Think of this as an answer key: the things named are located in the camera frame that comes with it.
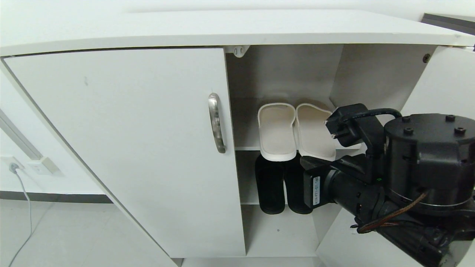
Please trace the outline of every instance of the white cabinet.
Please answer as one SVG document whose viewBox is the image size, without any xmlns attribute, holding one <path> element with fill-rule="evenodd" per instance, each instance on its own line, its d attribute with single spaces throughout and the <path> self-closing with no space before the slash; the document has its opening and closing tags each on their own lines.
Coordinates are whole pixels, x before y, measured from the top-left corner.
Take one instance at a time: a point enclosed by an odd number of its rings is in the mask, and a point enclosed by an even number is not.
<svg viewBox="0 0 475 267">
<path fill-rule="evenodd" d="M 246 254 L 223 49 L 6 62 L 98 180 L 171 257 Z M 221 98 L 224 154 L 211 130 L 211 93 Z"/>
<path fill-rule="evenodd" d="M 260 105 L 363 103 L 474 117 L 474 54 L 439 45 L 472 45 L 475 37 L 431 25 L 358 10 L 108 13 L 95 20 L 78 12 L 71 16 L 82 27 L 65 32 L 58 21 L 36 23 L 38 14 L 6 30 L 4 70 L 157 249 L 188 258 L 183 266 L 319 266 L 319 245 L 341 251 L 328 242 L 339 230 L 327 235 L 338 206 L 308 215 L 260 210 Z M 24 40 L 26 30 L 35 41 Z M 250 48 L 241 58 L 224 54 L 235 45 Z M 220 99 L 225 153 L 211 129 L 212 93 Z M 365 148 L 337 149 L 341 157 Z"/>
</svg>

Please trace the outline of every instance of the cabinet door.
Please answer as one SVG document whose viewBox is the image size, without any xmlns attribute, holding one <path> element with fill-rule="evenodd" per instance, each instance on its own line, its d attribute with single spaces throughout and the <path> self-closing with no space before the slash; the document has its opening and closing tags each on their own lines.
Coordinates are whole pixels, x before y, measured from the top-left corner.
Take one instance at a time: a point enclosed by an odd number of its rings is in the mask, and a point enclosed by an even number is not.
<svg viewBox="0 0 475 267">
<path fill-rule="evenodd" d="M 441 113 L 475 119 L 474 71 L 475 52 L 437 47 L 402 114 Z"/>
<path fill-rule="evenodd" d="M 170 257 L 244 256 L 224 52 L 7 58 L 52 125 Z M 216 93 L 226 152 L 208 99 Z"/>
</svg>

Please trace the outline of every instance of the floor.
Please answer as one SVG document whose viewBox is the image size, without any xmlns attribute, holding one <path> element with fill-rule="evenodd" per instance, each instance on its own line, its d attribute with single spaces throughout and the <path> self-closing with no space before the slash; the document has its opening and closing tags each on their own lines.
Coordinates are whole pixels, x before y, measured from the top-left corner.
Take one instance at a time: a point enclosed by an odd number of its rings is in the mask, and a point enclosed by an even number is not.
<svg viewBox="0 0 475 267">
<path fill-rule="evenodd" d="M 33 236 L 12 267 L 156 267 L 156 244 L 113 204 L 32 202 Z M 0 200 L 0 267 L 29 234 L 28 203 Z"/>
</svg>

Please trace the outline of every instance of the cabinet top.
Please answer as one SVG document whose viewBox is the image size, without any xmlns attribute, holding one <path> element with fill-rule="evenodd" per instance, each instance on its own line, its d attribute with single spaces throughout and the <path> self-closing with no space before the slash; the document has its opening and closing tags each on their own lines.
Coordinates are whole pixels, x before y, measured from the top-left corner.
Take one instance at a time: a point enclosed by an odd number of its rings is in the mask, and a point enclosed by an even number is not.
<svg viewBox="0 0 475 267">
<path fill-rule="evenodd" d="M 156 11 L 119 3 L 2 4 L 0 53 L 273 44 L 475 44 L 472 35 L 361 10 Z"/>
</svg>

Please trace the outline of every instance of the electrical cable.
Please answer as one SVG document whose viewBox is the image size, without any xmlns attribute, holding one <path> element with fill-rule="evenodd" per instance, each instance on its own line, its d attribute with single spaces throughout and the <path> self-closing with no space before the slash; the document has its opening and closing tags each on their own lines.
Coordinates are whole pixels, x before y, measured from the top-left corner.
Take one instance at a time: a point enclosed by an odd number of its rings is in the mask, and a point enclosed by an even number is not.
<svg viewBox="0 0 475 267">
<path fill-rule="evenodd" d="M 17 169 L 19 169 L 19 166 L 15 163 L 11 163 L 10 166 L 9 166 L 9 170 L 10 172 L 14 173 L 17 177 L 18 177 L 18 181 L 20 181 L 20 184 L 21 184 L 21 188 L 23 189 L 23 193 L 25 194 L 25 197 L 27 198 L 27 201 L 28 201 L 28 209 L 29 209 L 29 217 L 30 217 L 30 235 L 28 236 L 28 238 L 25 240 L 25 242 L 23 243 L 23 245 L 21 245 L 21 247 L 18 249 L 17 253 L 15 253 L 15 255 L 13 256 L 13 258 L 11 259 L 11 262 L 10 264 L 8 264 L 8 267 L 11 267 L 11 265 L 13 264 L 13 261 L 15 260 L 15 258 L 17 257 L 18 253 L 20 253 L 21 249 L 26 245 L 26 243 L 28 242 L 28 240 L 30 239 L 30 237 L 33 235 L 33 221 L 31 219 L 31 202 L 30 202 L 30 199 L 29 199 L 29 196 L 25 190 L 25 186 L 23 185 L 23 182 L 21 180 L 21 177 L 18 175 L 18 172 L 17 172 Z"/>
<path fill-rule="evenodd" d="M 388 222 L 388 221 L 390 219 L 392 219 L 396 216 L 399 216 L 402 213 L 410 210 L 411 208 L 413 208 L 417 203 L 421 202 L 427 196 L 427 194 L 428 194 L 428 192 L 427 192 L 427 190 L 425 190 L 421 193 L 421 195 L 418 198 L 413 200 L 407 206 L 405 206 L 403 208 L 400 208 L 398 210 L 395 210 L 395 211 L 385 215 L 384 217 L 377 218 L 377 219 L 372 220 L 372 221 L 370 221 L 368 223 L 365 223 L 363 225 L 361 225 L 361 224 L 352 225 L 352 226 L 350 226 L 350 228 L 356 228 L 356 231 L 359 234 L 366 234 L 366 233 L 369 233 L 369 232 L 375 230 L 378 227 L 398 226 L 399 224 L 397 222 Z"/>
<path fill-rule="evenodd" d="M 355 120 L 364 117 L 371 117 L 377 115 L 393 115 L 395 118 L 402 117 L 401 112 L 393 108 L 377 108 L 371 109 L 363 112 L 352 113 L 348 115 L 341 116 L 339 119 L 340 124 L 345 124 L 350 120 Z"/>
</svg>

